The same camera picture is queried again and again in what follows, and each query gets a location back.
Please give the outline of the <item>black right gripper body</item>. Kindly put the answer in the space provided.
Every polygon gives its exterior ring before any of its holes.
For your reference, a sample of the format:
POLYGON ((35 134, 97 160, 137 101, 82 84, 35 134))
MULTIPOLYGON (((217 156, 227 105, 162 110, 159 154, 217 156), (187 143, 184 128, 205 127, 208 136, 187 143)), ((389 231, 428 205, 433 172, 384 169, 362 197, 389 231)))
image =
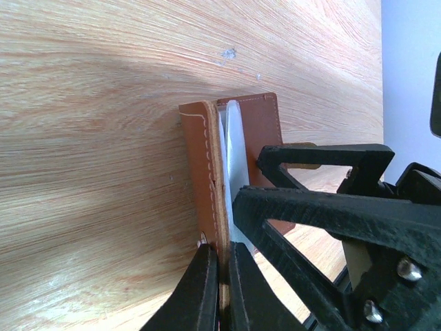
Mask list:
MULTIPOLYGON (((432 68, 432 85, 425 87, 431 92, 432 101, 417 104, 417 90, 407 90, 403 80, 392 81, 391 92, 383 96, 384 141, 399 147, 403 159, 419 157, 426 152, 440 159, 440 147, 428 142, 429 134, 440 138, 440 60, 432 68)), ((414 203, 440 206, 440 172, 418 162, 411 162, 394 185, 378 182, 378 198, 385 205, 414 203)))

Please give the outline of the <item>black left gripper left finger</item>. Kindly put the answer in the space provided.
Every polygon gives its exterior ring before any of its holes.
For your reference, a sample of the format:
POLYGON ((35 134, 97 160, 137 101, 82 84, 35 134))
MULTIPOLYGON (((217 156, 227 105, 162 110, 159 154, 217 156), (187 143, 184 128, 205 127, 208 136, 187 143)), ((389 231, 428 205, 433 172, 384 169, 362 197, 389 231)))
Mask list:
POLYGON ((217 330, 218 258, 207 243, 194 258, 169 299, 142 330, 217 330))

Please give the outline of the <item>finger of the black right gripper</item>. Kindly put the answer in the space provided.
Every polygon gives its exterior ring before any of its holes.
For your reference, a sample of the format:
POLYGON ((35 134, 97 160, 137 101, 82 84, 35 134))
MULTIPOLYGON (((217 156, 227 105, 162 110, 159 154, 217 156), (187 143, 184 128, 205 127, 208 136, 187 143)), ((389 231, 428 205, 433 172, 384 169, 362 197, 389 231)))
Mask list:
POLYGON ((337 193, 381 197, 380 178, 395 153, 381 144, 337 146, 300 146, 286 144, 265 146, 260 151, 257 166, 262 174, 277 188, 302 191, 308 189, 291 176, 287 166, 350 166, 351 173, 340 184, 337 193))
MULTIPOLYGON (((377 257, 348 295, 349 330, 440 329, 438 206, 397 201, 385 205, 373 197, 245 187, 234 201, 233 213, 236 226, 305 305, 317 268, 275 229, 272 220, 321 228, 377 247, 377 257)), ((344 330, 320 324, 326 330, 344 330)))

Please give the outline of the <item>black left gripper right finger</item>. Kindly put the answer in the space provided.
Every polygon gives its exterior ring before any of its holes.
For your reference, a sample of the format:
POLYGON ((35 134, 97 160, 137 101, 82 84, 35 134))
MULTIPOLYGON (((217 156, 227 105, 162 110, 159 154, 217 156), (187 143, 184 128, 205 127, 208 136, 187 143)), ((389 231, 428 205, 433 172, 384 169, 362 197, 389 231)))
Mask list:
POLYGON ((305 330, 282 304, 243 243, 230 244, 229 309, 233 330, 305 330))

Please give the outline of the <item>brown leather card holder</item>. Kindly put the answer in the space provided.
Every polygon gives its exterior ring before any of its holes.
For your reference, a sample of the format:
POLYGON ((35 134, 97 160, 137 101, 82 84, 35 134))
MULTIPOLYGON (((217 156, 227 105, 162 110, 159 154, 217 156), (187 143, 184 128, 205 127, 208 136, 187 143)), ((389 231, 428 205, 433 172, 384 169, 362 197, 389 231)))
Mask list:
MULTIPOLYGON (((251 185, 270 188, 256 160, 264 146, 282 144, 277 96, 273 92, 235 97, 245 136, 247 169, 251 185)), ((219 303, 229 304, 227 262, 233 241, 233 221, 227 197, 227 166, 221 154, 221 111, 229 99, 180 105, 179 112, 187 146, 198 227, 202 241, 212 245, 219 261, 219 303)))

